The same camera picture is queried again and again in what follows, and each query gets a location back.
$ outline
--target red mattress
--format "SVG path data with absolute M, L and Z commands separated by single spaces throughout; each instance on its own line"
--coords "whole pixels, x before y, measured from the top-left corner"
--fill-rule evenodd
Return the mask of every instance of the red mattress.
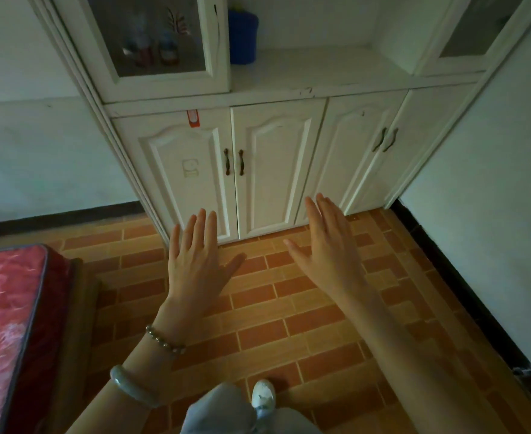
M 71 272 L 44 245 L 0 250 L 0 433 L 33 433 L 48 413 Z

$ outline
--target finger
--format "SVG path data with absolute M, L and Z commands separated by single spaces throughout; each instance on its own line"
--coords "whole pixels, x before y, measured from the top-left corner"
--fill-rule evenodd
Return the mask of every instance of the finger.
M 193 228 L 195 228 L 195 221 L 197 221 L 197 216 L 191 215 L 189 218 L 189 222 L 187 222 L 187 226 L 185 227 L 185 230 L 183 230 L 183 239 L 181 239 L 181 252 L 184 253 L 185 251 L 189 250 L 191 248 L 191 242 L 193 241 Z
M 338 221 L 338 227 L 341 230 L 342 233 L 349 233 L 351 232 L 350 229 L 350 223 L 348 222 L 348 219 L 346 219 L 346 216 L 344 216 L 343 212 L 340 210 L 340 208 L 335 205 L 334 201 L 328 199 L 330 202 L 330 205 L 332 206 L 332 209 L 334 210 L 334 215 L 336 220 Z
M 197 248 L 203 248 L 203 241 L 205 236 L 205 209 L 199 210 L 197 215 L 197 222 L 195 222 L 195 228 L 193 229 L 193 246 Z
M 169 260 L 175 260 L 179 255 L 179 234 L 181 233 L 181 225 L 176 223 L 169 238 Z
M 324 220 L 321 218 L 320 212 L 317 210 L 316 203 L 314 203 L 309 196 L 305 198 L 305 210 L 308 213 L 309 228 L 312 232 L 319 233 L 321 231 L 326 231 Z
M 325 198 L 321 193 L 317 194 L 317 205 L 320 208 L 321 216 L 324 218 L 326 224 L 326 231 L 328 233 L 337 233 L 339 232 L 338 222 L 336 221 L 336 216 L 334 210 L 332 209 L 329 199 Z
M 217 213 L 211 211 L 205 222 L 205 247 L 217 247 Z
M 245 262 L 246 257 L 247 256 L 243 253 L 238 254 L 237 256 L 232 258 L 227 265 L 225 265 L 225 267 L 223 268 L 223 272 L 226 278 L 226 283 L 233 277 L 235 271 L 239 269 L 243 262 Z
M 291 258 L 294 259 L 294 261 L 297 263 L 299 269 L 301 269 L 304 274 L 307 275 L 309 271 L 309 266 L 312 262 L 312 258 L 310 256 L 305 255 L 304 252 L 299 249 L 299 247 L 295 244 L 294 241 L 285 239 L 283 243 L 286 245 Z

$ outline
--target bracelet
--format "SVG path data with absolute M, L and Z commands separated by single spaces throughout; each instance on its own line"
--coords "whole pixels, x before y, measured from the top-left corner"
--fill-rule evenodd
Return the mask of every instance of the bracelet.
M 145 388 L 135 384 L 127 376 L 127 372 L 121 365 L 114 366 L 110 372 L 111 379 L 121 391 L 130 396 L 147 408 L 158 408 L 161 406 L 159 399 L 157 399 L 151 392 Z
M 153 328 L 153 326 L 151 325 L 147 325 L 147 327 L 145 328 L 145 330 L 147 331 L 147 333 L 149 335 L 151 335 L 151 338 L 153 338 L 157 343 L 159 343 L 159 345 L 163 348 L 163 349 L 168 349 L 170 350 L 173 354 L 175 355 L 182 355 L 183 353 L 185 353 L 185 350 L 187 349 L 187 347 L 185 347 L 184 345 L 178 345 L 178 346 L 173 346 L 173 345 L 170 345 L 167 341 L 165 341 L 158 333 L 157 331 Z

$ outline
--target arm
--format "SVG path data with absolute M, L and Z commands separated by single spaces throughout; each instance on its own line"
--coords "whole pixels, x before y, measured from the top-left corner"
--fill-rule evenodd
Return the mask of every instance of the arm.
M 191 216 L 179 246 L 180 227 L 175 225 L 169 243 L 169 295 L 159 308 L 153 328 L 173 346 L 183 345 L 187 332 L 217 298 L 245 260 L 235 256 L 225 267 L 217 259 L 217 216 L 205 210 Z M 174 355 L 145 335 L 123 363 L 133 382 L 168 402 Z M 137 434 L 149 408 L 135 401 L 109 381 L 67 431 L 68 434 L 114 432 Z
M 286 240 L 298 266 L 354 324 L 402 406 L 421 434 L 489 432 L 468 396 L 441 368 L 424 357 L 412 337 L 364 279 L 347 219 L 328 198 L 306 198 L 312 255 Z

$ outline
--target white sneaker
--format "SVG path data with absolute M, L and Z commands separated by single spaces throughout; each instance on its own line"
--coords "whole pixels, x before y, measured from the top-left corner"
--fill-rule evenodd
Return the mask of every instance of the white sneaker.
M 257 381 L 253 387 L 251 406 L 257 411 L 258 418 L 275 409 L 275 388 L 267 379 Z

